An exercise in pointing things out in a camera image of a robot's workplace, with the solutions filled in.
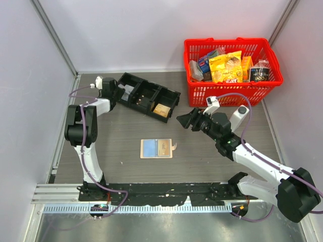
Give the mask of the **beige leather card holder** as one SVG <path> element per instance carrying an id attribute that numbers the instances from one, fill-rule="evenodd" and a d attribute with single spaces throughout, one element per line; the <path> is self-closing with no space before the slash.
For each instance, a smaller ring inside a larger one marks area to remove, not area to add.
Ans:
<path id="1" fill-rule="evenodd" d="M 177 143 L 172 139 L 142 139 L 140 143 L 141 159 L 168 159 L 173 157 Z"/>

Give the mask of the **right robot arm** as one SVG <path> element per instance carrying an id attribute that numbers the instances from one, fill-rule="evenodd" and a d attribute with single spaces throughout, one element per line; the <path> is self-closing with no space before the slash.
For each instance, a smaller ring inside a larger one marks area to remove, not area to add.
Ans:
<path id="1" fill-rule="evenodd" d="M 209 114 L 194 108 L 188 114 L 180 115 L 177 121 L 185 129 L 202 131 L 215 141 L 217 151 L 231 161 L 242 164 L 261 176 L 257 180 L 239 173 L 232 177 L 228 193 L 233 199 L 243 195 L 262 199 L 273 206 L 290 221 L 298 223 L 321 202 L 320 194 L 310 173 L 304 169 L 292 169 L 279 164 L 257 152 L 245 140 L 234 133 L 248 115 L 249 109 L 241 105 L 231 118 L 225 113 Z"/>

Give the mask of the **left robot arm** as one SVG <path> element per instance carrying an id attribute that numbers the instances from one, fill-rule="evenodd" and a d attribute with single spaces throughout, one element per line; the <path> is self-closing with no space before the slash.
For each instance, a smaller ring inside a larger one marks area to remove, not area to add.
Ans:
<path id="1" fill-rule="evenodd" d="M 84 104 L 71 104 L 67 109 L 64 136 L 75 149 L 83 170 L 83 183 L 77 187 L 80 201 L 102 201 L 109 191 L 99 166 L 95 142 L 98 136 L 97 118 L 114 109 L 118 87 L 113 78 L 98 76 L 89 88 L 99 91 L 98 97 L 89 97 Z"/>

